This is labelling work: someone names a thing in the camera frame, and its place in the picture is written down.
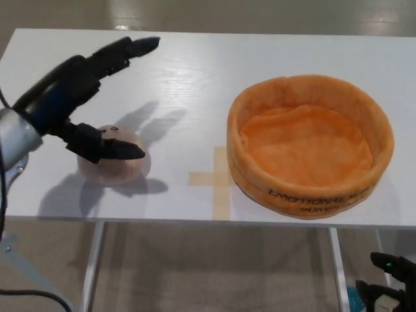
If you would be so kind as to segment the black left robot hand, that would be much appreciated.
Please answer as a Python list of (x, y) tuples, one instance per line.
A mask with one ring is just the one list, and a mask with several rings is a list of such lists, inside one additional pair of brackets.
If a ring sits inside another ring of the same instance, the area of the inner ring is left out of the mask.
[(27, 120), (40, 136), (53, 135), (66, 143), (66, 149), (97, 164), (102, 159), (143, 159), (145, 151), (137, 145), (106, 139), (91, 125), (70, 121), (75, 109), (94, 97), (100, 80), (130, 65), (158, 48), (160, 38), (138, 40), (125, 37), (102, 47), (90, 57), (73, 56), (41, 78), (13, 105), (13, 110)]

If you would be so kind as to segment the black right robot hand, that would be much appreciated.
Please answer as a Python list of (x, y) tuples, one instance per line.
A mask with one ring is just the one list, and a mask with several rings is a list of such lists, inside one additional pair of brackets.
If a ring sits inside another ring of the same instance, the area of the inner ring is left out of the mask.
[(374, 266), (402, 282), (405, 289), (396, 290), (357, 280), (356, 289), (365, 303), (365, 311), (415, 312), (415, 263), (382, 252), (372, 252), (370, 260)]

